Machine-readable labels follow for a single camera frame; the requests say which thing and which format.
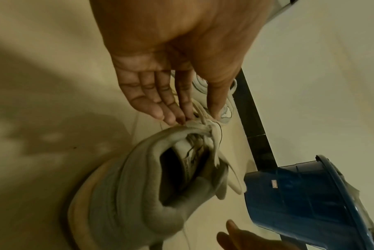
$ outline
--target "bucket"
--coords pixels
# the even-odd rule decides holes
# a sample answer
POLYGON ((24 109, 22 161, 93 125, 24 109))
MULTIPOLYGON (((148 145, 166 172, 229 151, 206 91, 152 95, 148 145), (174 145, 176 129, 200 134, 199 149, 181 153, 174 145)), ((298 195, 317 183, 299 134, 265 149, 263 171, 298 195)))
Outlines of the bucket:
POLYGON ((324 156, 248 173, 245 200, 258 226, 327 250, 374 250, 359 191, 324 156))

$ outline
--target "wall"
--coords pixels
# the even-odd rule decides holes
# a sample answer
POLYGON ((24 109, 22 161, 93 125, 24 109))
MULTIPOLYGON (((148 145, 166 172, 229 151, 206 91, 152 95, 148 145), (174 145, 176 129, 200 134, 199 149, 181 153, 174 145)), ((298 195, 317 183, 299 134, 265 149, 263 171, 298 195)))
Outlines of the wall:
POLYGON ((243 71, 280 166, 324 154, 374 219, 374 0, 300 0, 243 71))

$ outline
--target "white label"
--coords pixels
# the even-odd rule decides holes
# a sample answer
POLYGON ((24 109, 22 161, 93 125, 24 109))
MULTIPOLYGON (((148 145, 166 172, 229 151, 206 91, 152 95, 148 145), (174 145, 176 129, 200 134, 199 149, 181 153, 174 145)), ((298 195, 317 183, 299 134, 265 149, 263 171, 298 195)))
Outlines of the white label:
POLYGON ((277 180, 272 180, 272 187, 277 188, 277 180))

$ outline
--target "person's left hand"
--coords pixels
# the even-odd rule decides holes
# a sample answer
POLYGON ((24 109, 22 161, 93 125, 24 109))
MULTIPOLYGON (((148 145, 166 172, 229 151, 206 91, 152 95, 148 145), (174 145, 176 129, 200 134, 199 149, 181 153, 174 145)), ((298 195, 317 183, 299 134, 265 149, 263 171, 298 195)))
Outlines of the person's left hand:
POLYGON ((217 241, 224 250, 299 250, 290 243, 267 240, 249 231, 240 230, 232 220, 228 220, 226 226, 228 234, 217 234, 217 241))

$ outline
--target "floor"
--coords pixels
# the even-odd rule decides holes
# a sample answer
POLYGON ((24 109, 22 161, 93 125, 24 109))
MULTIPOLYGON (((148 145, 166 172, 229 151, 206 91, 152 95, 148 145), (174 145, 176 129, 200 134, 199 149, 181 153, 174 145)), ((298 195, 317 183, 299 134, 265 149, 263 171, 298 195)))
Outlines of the floor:
MULTIPOLYGON (((73 186, 106 159, 161 129, 123 97, 87 1, 0 0, 0 250, 70 249, 58 223, 73 186)), ((221 149, 255 165, 238 115, 221 149)), ((266 238, 243 196, 204 204, 187 225, 196 249, 218 248, 227 219, 266 238)), ((183 235, 165 247, 178 249, 183 235)))

